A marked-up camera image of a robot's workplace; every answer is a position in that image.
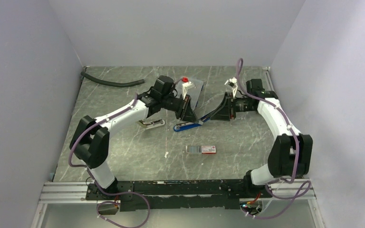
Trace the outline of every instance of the black hose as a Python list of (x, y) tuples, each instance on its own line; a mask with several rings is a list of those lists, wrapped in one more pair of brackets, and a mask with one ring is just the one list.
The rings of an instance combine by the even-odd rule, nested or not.
[(87, 78), (87, 79), (89, 79), (92, 82), (95, 82), (95, 83), (99, 83), (99, 84), (106, 85), (106, 86), (120, 87), (120, 88), (132, 87), (132, 86), (135, 86), (135, 85), (137, 86), (137, 85), (140, 85), (140, 84), (144, 83), (143, 79), (133, 81), (133, 82), (127, 82), (127, 83), (109, 82), (109, 81), (104, 81), (104, 80), (95, 78), (95, 77), (93, 77), (93, 76), (91, 76), (91, 75), (89, 75), (89, 74), (87, 74), (83, 71), (80, 72), (80, 75)]

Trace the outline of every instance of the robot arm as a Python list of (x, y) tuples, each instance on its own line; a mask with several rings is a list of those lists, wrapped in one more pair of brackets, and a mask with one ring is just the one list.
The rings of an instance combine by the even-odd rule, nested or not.
[[(191, 98), (187, 95), (184, 98), (174, 97), (174, 81), (167, 76), (160, 76), (154, 86), (149, 91), (144, 92), (134, 101), (124, 107), (115, 110), (112, 113), (95, 119), (90, 116), (83, 117), (75, 134), (71, 140), (70, 148), (74, 146), (77, 138), (90, 126), (106, 119), (105, 122), (90, 130), (85, 134), (75, 148), (75, 156), (86, 164), (98, 184), (105, 189), (107, 193), (118, 192), (117, 179), (112, 174), (106, 162), (108, 156), (109, 140), (124, 127), (145, 119), (162, 108), (174, 111), (179, 120), (198, 122), (198, 118), (191, 109)], [(111, 116), (119, 114), (117, 117), (110, 119)]]
[(274, 91), (266, 91), (262, 86), (261, 79), (251, 79), (246, 82), (247, 92), (256, 97), (260, 97), (265, 101), (259, 101), (251, 97), (235, 97), (237, 91), (237, 80), (229, 79), (226, 82), (232, 89), (232, 92), (226, 92), (224, 99), (220, 105), (220, 111), (211, 120), (230, 121), (236, 118), (237, 112), (257, 111), (268, 124), (274, 137), (274, 144), (268, 157), (267, 164), (262, 167), (250, 170), (244, 176), (244, 180), (248, 183), (248, 187), (263, 186), (282, 176), (290, 176), (293, 172), (296, 150), (295, 141), (290, 128), (299, 140), (299, 160), (296, 174), (298, 176), (308, 173), (311, 159), (311, 149), (313, 140), (310, 135), (301, 134), (301, 132), (293, 126), (291, 121), (287, 119), (290, 125), (286, 124), (285, 117), (279, 110), (267, 102), (273, 103), (276, 107), (280, 107), (278, 96)]

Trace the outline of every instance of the small box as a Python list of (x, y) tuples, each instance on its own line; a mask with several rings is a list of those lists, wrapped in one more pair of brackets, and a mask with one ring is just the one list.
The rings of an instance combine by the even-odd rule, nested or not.
[(185, 146), (187, 153), (215, 154), (216, 146)]

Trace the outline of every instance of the white wall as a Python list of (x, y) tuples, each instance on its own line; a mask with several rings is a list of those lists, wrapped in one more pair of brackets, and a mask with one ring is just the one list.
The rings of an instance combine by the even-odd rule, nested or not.
[(49, 0), (88, 66), (270, 66), (304, 0)]
[(272, 64), (328, 228), (365, 227), (365, 0), (307, 0)]
[(46, 0), (0, 0), (0, 228), (30, 227), (81, 64)]

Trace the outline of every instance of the floor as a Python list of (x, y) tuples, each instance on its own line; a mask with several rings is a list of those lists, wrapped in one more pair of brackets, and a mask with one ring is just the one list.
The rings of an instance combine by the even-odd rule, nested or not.
[[(235, 75), (232, 66), (127, 66), (89, 67), (87, 73), (107, 81), (129, 82), (145, 79), (146, 83), (131, 88), (98, 85), (84, 79), (72, 114), (69, 130), (58, 161), (54, 181), (84, 181), (84, 169), (68, 166), (69, 143), (79, 120), (89, 115), (102, 116), (128, 102), (135, 93), (149, 89), (160, 75), (173, 79), (188, 76), (204, 81), (195, 112), (202, 116), (215, 109), (227, 91), (224, 83)], [(244, 81), (261, 78), (269, 83), (261, 67), (244, 67)], [(246, 171), (267, 161), (273, 136), (265, 120), (255, 112), (238, 113), (230, 122), (208, 121), (204, 126), (174, 132), (179, 123), (174, 113), (161, 110), (149, 120), (164, 119), (164, 126), (144, 130), (137, 124), (127, 126), (110, 140), (110, 169), (119, 180), (195, 180), (237, 179)], [(187, 154), (186, 145), (214, 145), (217, 154)], [(76, 157), (74, 163), (80, 163)]]

